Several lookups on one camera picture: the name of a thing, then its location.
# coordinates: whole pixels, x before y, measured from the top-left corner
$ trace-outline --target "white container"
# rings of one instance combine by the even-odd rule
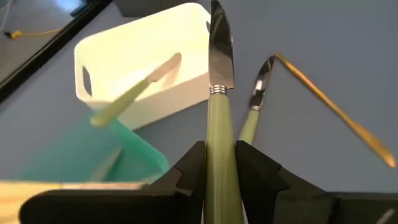
[[[201,5],[186,3],[83,39],[75,47],[77,97],[101,109],[180,52],[179,67],[150,84],[118,119],[137,129],[207,100],[207,22],[210,15]]]

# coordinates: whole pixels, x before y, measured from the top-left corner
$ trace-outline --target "knife blade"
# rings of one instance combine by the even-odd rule
[[[249,144],[251,144],[254,139],[260,109],[267,94],[274,60],[275,57],[271,56],[263,63],[259,73],[257,74],[256,81],[254,82],[253,93],[249,101],[250,111],[241,130],[241,134],[239,135],[239,140],[246,141]]]
[[[234,87],[232,37],[226,13],[217,0],[211,1],[209,76],[205,224],[243,224],[227,97],[228,89]]]

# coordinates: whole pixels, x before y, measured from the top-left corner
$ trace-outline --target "gray table surface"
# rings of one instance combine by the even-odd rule
[[[235,137],[247,116],[256,73],[280,51],[398,157],[397,1],[221,3],[234,38],[236,89],[229,98]],[[209,9],[210,2],[203,5]],[[13,177],[33,149],[89,111],[75,96],[78,41],[131,20],[110,5],[0,106],[0,179]],[[137,133],[174,164],[206,138],[206,116],[203,102]],[[280,63],[253,145],[325,190],[398,192],[398,170],[388,168]]]

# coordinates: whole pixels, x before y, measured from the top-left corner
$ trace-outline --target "green knife handle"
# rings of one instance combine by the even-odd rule
[[[208,105],[205,224],[244,223],[229,99],[211,95]]]
[[[239,135],[239,140],[246,141],[249,144],[253,142],[254,133],[256,132],[258,120],[259,120],[259,111],[250,110],[248,119],[244,123],[241,134]]]
[[[143,79],[134,85],[127,92],[123,93],[118,99],[107,107],[100,110],[91,117],[91,124],[96,127],[106,127],[114,121],[150,84],[150,81]]]

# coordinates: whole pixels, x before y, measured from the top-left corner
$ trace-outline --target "translucent teal container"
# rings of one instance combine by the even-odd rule
[[[153,182],[169,169],[165,156],[119,121],[95,128],[87,114],[41,150],[22,170],[21,179],[86,182],[116,149],[122,153],[104,181]]]

